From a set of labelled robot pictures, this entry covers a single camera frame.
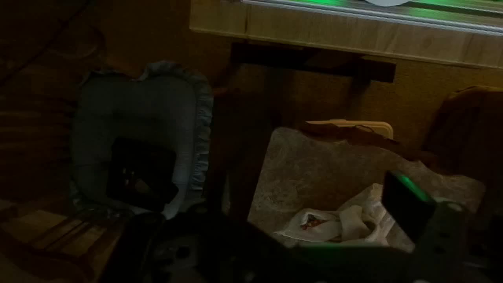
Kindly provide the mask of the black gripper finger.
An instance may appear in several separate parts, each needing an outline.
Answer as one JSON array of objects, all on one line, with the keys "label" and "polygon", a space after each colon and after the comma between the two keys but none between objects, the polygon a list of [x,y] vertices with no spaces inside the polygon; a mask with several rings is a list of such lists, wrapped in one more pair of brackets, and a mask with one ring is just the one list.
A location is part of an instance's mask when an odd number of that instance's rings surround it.
[{"label": "black gripper finger", "polygon": [[386,171],[381,204],[414,244],[406,264],[409,283],[454,283],[460,269],[466,209],[435,201],[409,178]]}]

